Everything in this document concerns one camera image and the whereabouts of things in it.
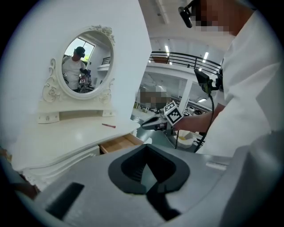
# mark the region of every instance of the cable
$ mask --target cable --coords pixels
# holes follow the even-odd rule
[[[179,134],[179,130],[177,131],[177,138],[176,138],[176,146],[175,146],[175,149],[176,149],[177,146],[178,146],[178,134]]]
[[[173,142],[172,141],[170,141],[169,140],[169,138],[167,137],[167,136],[165,136],[166,138],[167,138],[167,140],[168,140],[168,142],[170,142],[170,144],[173,146],[173,148],[174,148],[174,145],[173,145]]]
[[[211,95],[209,95],[209,98],[210,98],[210,100],[211,100],[211,102],[212,102],[211,120],[210,120],[209,126],[208,126],[208,128],[207,128],[205,134],[203,135],[203,137],[202,137],[201,140],[199,141],[199,143],[198,143],[196,149],[194,150],[194,153],[196,153],[196,151],[198,151],[199,147],[201,146],[202,142],[204,141],[204,139],[205,139],[205,137],[206,137],[206,135],[207,135],[207,132],[208,132],[208,130],[209,130],[211,124],[212,124],[212,120],[213,120],[213,116],[214,116],[214,102],[213,102],[213,98],[212,98]]]

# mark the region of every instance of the white shirt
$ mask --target white shirt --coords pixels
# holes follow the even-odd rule
[[[232,157],[238,147],[250,145],[273,130],[273,117],[264,109],[280,105],[273,100],[260,105],[258,97],[262,92],[274,92],[275,86],[267,85],[276,77],[281,60],[282,47],[260,13],[254,12],[224,55],[224,93],[218,91],[217,98],[225,108],[212,123],[197,153]]]
[[[63,62],[62,73],[66,74],[67,81],[69,82],[67,85],[72,90],[75,90],[78,88],[80,69],[86,69],[86,66],[81,60],[74,62],[72,57],[63,58]]]

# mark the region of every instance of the railing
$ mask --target railing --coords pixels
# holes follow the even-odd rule
[[[153,51],[149,61],[163,64],[178,64],[191,69],[198,68],[215,75],[221,67],[220,64],[210,60],[204,60],[202,57],[176,52]]]
[[[105,65],[105,64],[110,64],[110,57],[103,59],[102,65]]]

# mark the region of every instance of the man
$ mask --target man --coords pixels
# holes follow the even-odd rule
[[[80,69],[86,69],[85,64],[81,61],[83,57],[85,57],[85,49],[83,47],[77,47],[72,57],[66,56],[62,60],[62,73],[66,75],[68,87],[75,92],[79,92],[78,81]]]
[[[238,147],[275,129],[258,98],[264,90],[267,94],[266,88],[280,68],[282,47],[261,14],[240,2],[199,1],[201,21],[211,21],[236,37],[222,64],[224,92],[217,92],[213,123],[197,153],[232,157]],[[205,132],[210,119],[211,112],[184,117],[175,129]]]

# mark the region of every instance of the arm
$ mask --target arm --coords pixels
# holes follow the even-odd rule
[[[84,70],[84,69],[86,69],[86,65],[85,65],[85,63],[82,61],[82,60],[80,60],[81,61],[81,68]]]
[[[64,64],[68,58],[69,58],[69,56],[65,56],[65,57],[62,59],[62,64]]]
[[[218,116],[218,114],[225,108],[225,106],[218,103],[215,108],[212,121]],[[212,112],[197,116],[183,117],[175,126],[175,130],[185,130],[191,132],[205,132],[209,126]]]

